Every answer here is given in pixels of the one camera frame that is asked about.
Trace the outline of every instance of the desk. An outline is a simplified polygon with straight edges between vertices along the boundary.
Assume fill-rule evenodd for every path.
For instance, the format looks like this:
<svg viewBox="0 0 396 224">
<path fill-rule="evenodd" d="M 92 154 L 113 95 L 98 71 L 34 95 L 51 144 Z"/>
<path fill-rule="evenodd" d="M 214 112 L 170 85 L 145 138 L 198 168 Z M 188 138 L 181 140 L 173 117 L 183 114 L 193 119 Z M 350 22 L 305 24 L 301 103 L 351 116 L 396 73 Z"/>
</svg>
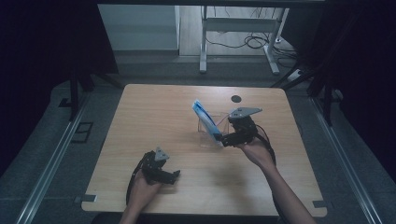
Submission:
<svg viewBox="0 0 396 224">
<path fill-rule="evenodd" d="M 233 95 L 242 102 L 233 103 Z M 133 169 L 144 153 L 160 146 L 170 155 L 163 169 L 181 174 L 175 185 L 162 187 L 144 213 L 277 216 L 261 170 L 240 149 L 201 147 L 191 109 L 195 99 L 211 112 L 261 107 L 251 117 L 267 131 L 279 172 L 314 217 L 327 214 L 312 203 L 323 199 L 285 92 L 171 85 L 126 86 L 86 192 L 96 201 L 83 202 L 82 208 L 122 212 Z"/>
</svg>

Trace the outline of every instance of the metal desk leg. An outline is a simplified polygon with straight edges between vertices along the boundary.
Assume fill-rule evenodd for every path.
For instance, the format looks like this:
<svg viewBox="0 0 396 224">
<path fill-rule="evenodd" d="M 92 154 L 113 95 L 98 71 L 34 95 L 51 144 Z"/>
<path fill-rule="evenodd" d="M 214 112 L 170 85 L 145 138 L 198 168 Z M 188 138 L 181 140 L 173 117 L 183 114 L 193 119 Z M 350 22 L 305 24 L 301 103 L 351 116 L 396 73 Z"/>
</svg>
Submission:
<svg viewBox="0 0 396 224">
<path fill-rule="evenodd" d="M 282 8 L 282 10 L 280 11 L 280 14 L 278 15 L 278 17 L 276 19 L 274 31 L 271 33 L 270 43 L 268 44 L 268 46 L 264 46 L 265 56 L 267 56 L 267 60 L 271 66 L 271 70 L 272 70 L 273 74 L 276 76 L 279 75 L 279 69 L 277 68 L 276 61 L 274 60 L 272 52 L 274 49 L 274 44 L 276 41 L 277 33 L 279 32 L 280 25 L 282 24 L 283 14 L 285 14 L 285 8 Z"/>
<path fill-rule="evenodd" d="M 206 73 L 206 11 L 207 6 L 204 6 L 204 17 L 202 18 L 202 42 L 201 42 L 201 55 L 199 61 L 199 72 Z"/>
</svg>

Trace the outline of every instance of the hand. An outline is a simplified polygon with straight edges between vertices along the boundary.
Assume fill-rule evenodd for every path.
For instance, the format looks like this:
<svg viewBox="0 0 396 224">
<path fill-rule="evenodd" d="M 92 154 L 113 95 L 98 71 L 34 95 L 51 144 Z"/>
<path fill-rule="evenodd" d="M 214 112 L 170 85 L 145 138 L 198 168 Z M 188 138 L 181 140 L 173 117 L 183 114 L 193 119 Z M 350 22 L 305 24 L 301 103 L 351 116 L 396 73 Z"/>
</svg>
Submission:
<svg viewBox="0 0 396 224">
<path fill-rule="evenodd" d="M 261 128 L 258 128 L 259 135 L 261 135 L 265 140 L 268 140 L 267 134 Z M 272 160 L 271 154 L 268 151 L 269 148 L 266 148 L 262 141 L 254 137 L 253 141 L 247 144 L 239 144 L 236 145 L 242 149 L 245 153 L 247 158 L 253 162 L 254 164 L 258 165 L 261 169 L 268 169 L 275 167 L 275 164 Z"/>
<path fill-rule="evenodd" d="M 139 170 L 134 177 L 129 203 L 120 223 L 135 223 L 140 212 L 151 202 L 162 185 L 158 182 L 153 185 L 148 184 L 142 170 Z"/>
</svg>

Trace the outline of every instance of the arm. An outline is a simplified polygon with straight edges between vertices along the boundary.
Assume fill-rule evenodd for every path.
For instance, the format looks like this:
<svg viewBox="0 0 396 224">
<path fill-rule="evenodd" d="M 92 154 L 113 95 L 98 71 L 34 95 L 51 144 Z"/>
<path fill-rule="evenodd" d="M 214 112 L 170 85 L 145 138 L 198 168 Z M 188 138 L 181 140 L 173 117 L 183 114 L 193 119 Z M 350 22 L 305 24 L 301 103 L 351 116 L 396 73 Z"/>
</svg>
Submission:
<svg viewBox="0 0 396 224">
<path fill-rule="evenodd" d="M 259 134 L 268 140 L 264 131 L 259 129 Z M 258 138 L 254 138 L 249 144 L 241 144 L 236 147 L 241 148 L 247 158 L 260 167 L 288 222 L 316 223 L 303 203 L 280 175 L 269 151 Z"/>
<path fill-rule="evenodd" d="M 134 178 L 134 186 L 131 189 L 130 200 L 122 214 L 120 224 L 135 224 L 140 212 L 151 202 L 162 185 L 161 183 L 149 185 L 142 171 L 137 172 Z"/>
</svg>

